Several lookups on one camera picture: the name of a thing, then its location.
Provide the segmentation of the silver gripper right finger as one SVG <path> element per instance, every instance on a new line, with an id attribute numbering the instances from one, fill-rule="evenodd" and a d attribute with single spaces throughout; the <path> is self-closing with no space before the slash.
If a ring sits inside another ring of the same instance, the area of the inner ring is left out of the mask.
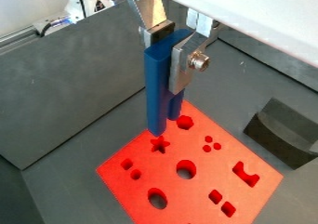
<path id="1" fill-rule="evenodd" d="M 170 51 L 168 90 L 172 94 L 185 88 L 193 71 L 201 72 L 208 67 L 209 57 L 204 51 L 219 35 L 219 22 L 190 8 L 186 10 L 185 25 L 193 32 Z"/>

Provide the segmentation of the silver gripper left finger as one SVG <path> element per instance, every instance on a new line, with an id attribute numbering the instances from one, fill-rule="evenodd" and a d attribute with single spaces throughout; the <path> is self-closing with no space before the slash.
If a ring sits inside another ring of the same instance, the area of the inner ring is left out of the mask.
<path id="1" fill-rule="evenodd" d="M 144 47 L 149 47 L 173 32 L 174 23 L 166 18 L 162 0 L 126 1 L 137 18 Z"/>

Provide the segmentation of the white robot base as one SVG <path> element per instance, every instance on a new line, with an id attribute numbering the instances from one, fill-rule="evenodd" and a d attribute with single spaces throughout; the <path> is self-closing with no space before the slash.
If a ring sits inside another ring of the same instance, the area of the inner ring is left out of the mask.
<path id="1" fill-rule="evenodd" d="M 69 14 L 70 20 L 78 21 L 113 5 L 112 0 L 68 0 L 64 10 Z"/>

